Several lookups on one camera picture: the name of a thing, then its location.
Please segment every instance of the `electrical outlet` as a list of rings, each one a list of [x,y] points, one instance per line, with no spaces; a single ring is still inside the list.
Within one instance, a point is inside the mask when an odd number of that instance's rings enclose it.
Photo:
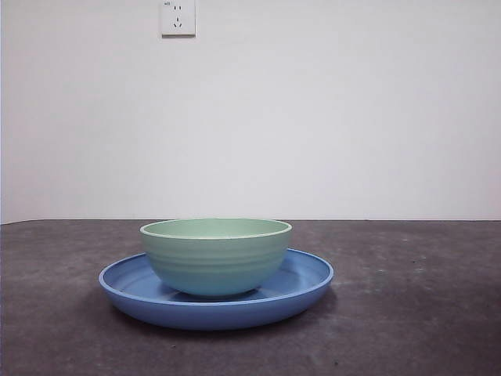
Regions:
[[[164,0],[160,4],[162,36],[195,35],[195,0]]]

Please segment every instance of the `green bowl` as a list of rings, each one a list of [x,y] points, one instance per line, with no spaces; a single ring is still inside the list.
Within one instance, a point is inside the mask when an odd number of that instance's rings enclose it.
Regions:
[[[153,271],[169,287],[202,296],[252,290],[285,256],[292,226],[267,219],[176,219],[141,227]]]

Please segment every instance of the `blue plate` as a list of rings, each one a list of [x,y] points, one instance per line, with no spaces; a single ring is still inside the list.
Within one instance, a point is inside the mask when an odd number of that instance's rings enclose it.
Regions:
[[[322,297],[333,276],[328,262],[288,249],[279,270],[259,288],[229,298],[201,298],[162,284],[144,253],[107,266],[99,282],[120,311],[138,320],[162,327],[219,331],[296,315]]]

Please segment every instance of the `white wall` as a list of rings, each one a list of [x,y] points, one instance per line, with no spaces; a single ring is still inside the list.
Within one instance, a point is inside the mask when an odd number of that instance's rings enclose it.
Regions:
[[[2,2],[2,221],[501,219],[501,2]]]

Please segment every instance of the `plate rim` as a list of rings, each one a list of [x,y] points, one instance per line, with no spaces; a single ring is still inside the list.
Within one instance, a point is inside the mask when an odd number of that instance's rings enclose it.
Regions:
[[[123,262],[128,262],[128,261],[131,261],[132,259],[136,259],[138,257],[145,256],[146,253],[142,252],[142,253],[138,253],[137,255],[128,256],[126,258],[123,258],[123,259],[120,259],[120,260],[118,260],[116,262],[113,262],[112,264],[109,264],[107,267],[105,267],[103,270],[101,270],[101,273],[99,273],[98,281],[101,284],[101,287],[104,288],[107,292],[109,292],[111,294],[114,294],[114,295],[121,296],[122,298],[132,299],[132,300],[135,300],[135,301],[138,301],[138,302],[159,304],[159,305],[162,305],[162,306],[165,306],[165,305],[166,306],[169,306],[169,305],[173,306],[174,305],[174,306],[197,306],[197,307],[199,307],[199,306],[237,306],[237,305],[238,306],[241,306],[241,305],[247,305],[248,306],[248,305],[253,305],[253,304],[260,304],[260,303],[265,303],[265,302],[274,302],[274,301],[278,301],[278,300],[295,298],[297,296],[305,295],[305,294],[307,294],[309,292],[318,290],[318,289],[326,286],[334,278],[334,276],[335,276],[334,268],[328,263],[328,261],[324,260],[323,258],[320,258],[317,255],[313,255],[313,254],[307,253],[305,251],[299,251],[299,250],[293,249],[293,248],[288,248],[287,251],[296,252],[296,253],[299,253],[299,254],[302,254],[302,255],[305,255],[305,256],[308,256],[308,257],[312,257],[314,259],[319,260],[321,263],[323,263],[325,266],[327,266],[327,268],[329,270],[329,274],[320,283],[318,283],[318,284],[316,284],[314,286],[311,286],[309,288],[306,288],[304,290],[295,291],[295,292],[292,292],[292,293],[289,293],[289,294],[285,294],[285,295],[281,295],[281,296],[274,296],[274,297],[271,297],[271,298],[261,298],[261,299],[255,299],[255,300],[245,300],[245,301],[227,301],[227,302],[173,302],[173,301],[159,301],[158,299],[144,298],[144,297],[139,296],[139,295],[132,295],[132,294],[128,294],[128,293],[119,291],[116,288],[111,287],[109,284],[107,284],[105,282],[104,275],[106,274],[106,272],[108,270],[110,270],[111,268],[113,268],[116,265],[121,264]]]

